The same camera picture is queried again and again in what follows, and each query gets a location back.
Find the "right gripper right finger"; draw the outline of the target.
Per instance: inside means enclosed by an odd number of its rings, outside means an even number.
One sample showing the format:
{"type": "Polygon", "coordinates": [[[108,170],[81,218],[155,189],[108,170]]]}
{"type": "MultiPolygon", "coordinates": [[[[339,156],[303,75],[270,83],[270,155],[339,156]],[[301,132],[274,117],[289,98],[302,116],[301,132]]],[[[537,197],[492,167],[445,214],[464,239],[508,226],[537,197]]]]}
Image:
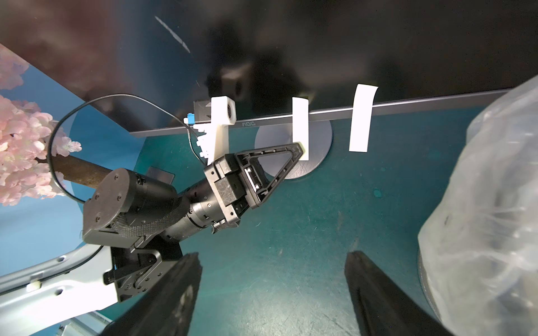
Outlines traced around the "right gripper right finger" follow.
{"type": "Polygon", "coordinates": [[[347,254],[345,278],[361,335],[450,335],[365,253],[347,254]]]}

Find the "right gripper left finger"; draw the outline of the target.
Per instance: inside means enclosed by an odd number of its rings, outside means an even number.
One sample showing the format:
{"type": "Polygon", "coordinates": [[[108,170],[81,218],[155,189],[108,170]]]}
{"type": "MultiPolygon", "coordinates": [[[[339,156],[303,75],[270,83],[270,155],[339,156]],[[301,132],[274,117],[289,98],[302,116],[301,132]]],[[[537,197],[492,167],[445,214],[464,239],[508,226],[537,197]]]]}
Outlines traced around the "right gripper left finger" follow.
{"type": "Polygon", "coordinates": [[[203,267],[198,253],[183,256],[151,290],[102,335],[187,335],[203,267]]]}

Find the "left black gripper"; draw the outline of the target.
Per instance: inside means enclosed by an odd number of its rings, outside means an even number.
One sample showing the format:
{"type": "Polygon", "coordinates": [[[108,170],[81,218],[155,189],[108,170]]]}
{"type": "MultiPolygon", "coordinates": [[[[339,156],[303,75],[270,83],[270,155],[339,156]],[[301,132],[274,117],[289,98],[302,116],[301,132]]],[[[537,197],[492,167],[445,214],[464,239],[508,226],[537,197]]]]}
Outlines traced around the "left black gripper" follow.
{"type": "Polygon", "coordinates": [[[204,168],[223,218],[213,229],[236,228],[248,209],[260,207],[303,155],[299,143],[225,154],[204,168]]]}

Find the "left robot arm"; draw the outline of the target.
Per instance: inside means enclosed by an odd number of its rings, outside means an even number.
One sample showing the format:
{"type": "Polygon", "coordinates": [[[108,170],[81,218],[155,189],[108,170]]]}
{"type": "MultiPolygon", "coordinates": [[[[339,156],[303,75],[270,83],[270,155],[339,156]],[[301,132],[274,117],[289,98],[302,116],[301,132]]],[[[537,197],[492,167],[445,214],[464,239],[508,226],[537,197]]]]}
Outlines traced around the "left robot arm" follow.
{"type": "Polygon", "coordinates": [[[296,166],[285,144],[225,154],[178,192],[116,169],[84,203],[84,245],[1,278],[1,334],[31,335],[147,293],[182,259],[180,242],[210,228],[235,228],[296,166]]]}

